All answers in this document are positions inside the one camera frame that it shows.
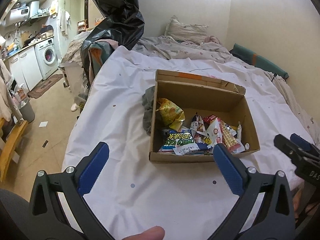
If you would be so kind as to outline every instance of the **green folded mat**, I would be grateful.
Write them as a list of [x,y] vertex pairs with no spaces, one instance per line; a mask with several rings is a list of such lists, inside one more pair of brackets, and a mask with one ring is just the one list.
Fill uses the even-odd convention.
[[261,68],[264,71],[277,74],[281,76],[284,80],[286,80],[289,77],[289,74],[286,71],[282,70],[277,65],[273,64],[271,61],[254,53],[252,50],[249,50],[238,44],[234,44],[233,49],[230,51],[230,53],[233,56],[243,60],[245,63]]

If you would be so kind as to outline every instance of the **metal screw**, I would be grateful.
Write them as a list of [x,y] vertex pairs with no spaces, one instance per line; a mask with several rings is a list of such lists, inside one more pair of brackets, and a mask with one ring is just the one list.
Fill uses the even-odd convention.
[[66,168],[66,172],[67,172],[67,173],[73,173],[74,171],[75,171],[75,168],[72,167],[72,166]]
[[278,175],[279,177],[283,178],[285,176],[284,172],[283,171],[278,171]]
[[44,171],[39,171],[39,172],[38,172],[38,176],[39,176],[39,177],[42,177],[43,175],[44,175]]
[[248,171],[249,171],[249,173],[252,173],[252,174],[257,172],[257,170],[254,167],[249,167]]

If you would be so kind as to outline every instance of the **water heater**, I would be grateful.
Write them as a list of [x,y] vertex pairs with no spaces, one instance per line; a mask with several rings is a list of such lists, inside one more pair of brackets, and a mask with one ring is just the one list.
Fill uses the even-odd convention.
[[7,16],[5,17],[1,25],[7,27],[11,24],[28,20],[29,13],[30,13],[29,6],[12,9],[10,10],[10,12],[8,12]]

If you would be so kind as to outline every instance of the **trash can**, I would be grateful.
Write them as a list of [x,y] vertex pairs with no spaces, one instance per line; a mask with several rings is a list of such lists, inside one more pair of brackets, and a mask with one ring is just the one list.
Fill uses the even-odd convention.
[[19,104],[18,108],[22,114],[23,119],[31,123],[35,119],[36,115],[31,107],[30,100],[29,98],[26,98],[22,102]]

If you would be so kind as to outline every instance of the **washing machine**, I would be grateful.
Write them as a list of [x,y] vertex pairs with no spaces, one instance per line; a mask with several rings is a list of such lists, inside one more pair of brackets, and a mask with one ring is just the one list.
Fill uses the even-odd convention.
[[54,49],[53,38],[36,44],[35,52],[40,72],[42,74],[42,79],[46,80],[58,69],[58,61]]

